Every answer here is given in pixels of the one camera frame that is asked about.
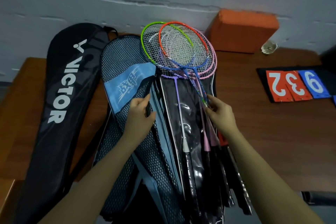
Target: blue label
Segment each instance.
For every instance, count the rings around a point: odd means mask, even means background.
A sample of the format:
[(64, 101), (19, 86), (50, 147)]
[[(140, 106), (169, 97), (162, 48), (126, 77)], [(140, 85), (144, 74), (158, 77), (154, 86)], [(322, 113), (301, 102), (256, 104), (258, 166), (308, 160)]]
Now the blue label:
[(321, 82), (314, 70), (300, 70), (298, 71), (307, 89), (312, 94), (313, 98), (330, 98), (326, 87)]
[(114, 113), (119, 112), (133, 98), (142, 80), (154, 75), (155, 69), (151, 62), (135, 64), (112, 80), (104, 82), (107, 98)]

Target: hand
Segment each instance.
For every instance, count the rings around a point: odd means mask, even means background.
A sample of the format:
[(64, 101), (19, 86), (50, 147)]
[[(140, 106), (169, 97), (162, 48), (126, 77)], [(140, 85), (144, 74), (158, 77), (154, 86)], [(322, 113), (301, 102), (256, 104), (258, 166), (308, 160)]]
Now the hand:
[(129, 105), (123, 139), (135, 148), (146, 138), (156, 118), (156, 112), (146, 117), (149, 98), (150, 94), (145, 98), (133, 98)]
[(225, 136), (229, 137), (238, 131), (235, 116), (233, 115), (232, 108), (228, 104), (220, 101), (218, 98), (207, 95), (210, 100), (210, 107), (204, 110), (209, 116), (210, 120), (214, 123), (215, 127)]

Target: wooden surface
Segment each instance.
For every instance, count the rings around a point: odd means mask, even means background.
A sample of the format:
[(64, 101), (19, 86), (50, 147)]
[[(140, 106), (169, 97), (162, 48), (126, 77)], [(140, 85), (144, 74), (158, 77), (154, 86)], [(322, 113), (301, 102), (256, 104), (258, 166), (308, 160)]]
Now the wooden surface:
[[(330, 99), (270, 103), (255, 69), (317, 65), (313, 52), (217, 52), (217, 95), (230, 104), (253, 147), (295, 190), (336, 191), (336, 108)], [(0, 203), (25, 178), (43, 108), (45, 59), (28, 58), (0, 105)], [(100, 82), (79, 135), (72, 166), (99, 129), (107, 99)]]
[(320, 64), (314, 52), (216, 52), (217, 96), (251, 145), (294, 190), (336, 191), (336, 108), (331, 99), (271, 103), (256, 68)]

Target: left hand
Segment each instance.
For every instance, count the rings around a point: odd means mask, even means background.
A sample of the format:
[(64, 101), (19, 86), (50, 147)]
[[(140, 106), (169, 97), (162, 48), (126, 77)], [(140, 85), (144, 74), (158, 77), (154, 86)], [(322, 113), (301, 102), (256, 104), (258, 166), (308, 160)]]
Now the left hand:
[(150, 94), (145, 98), (133, 98), (129, 105), (123, 137), (135, 147), (146, 138), (156, 118), (156, 112), (146, 117), (149, 98)]

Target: black racket cover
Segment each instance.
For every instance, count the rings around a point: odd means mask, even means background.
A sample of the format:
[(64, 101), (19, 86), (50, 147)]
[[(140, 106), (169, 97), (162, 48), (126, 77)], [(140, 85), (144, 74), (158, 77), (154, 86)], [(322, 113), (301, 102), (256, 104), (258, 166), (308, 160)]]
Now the black racket cover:
[(102, 27), (80, 23), (59, 32), (47, 55), (44, 107), (15, 223), (37, 223), (62, 197), (83, 119), (108, 43)]

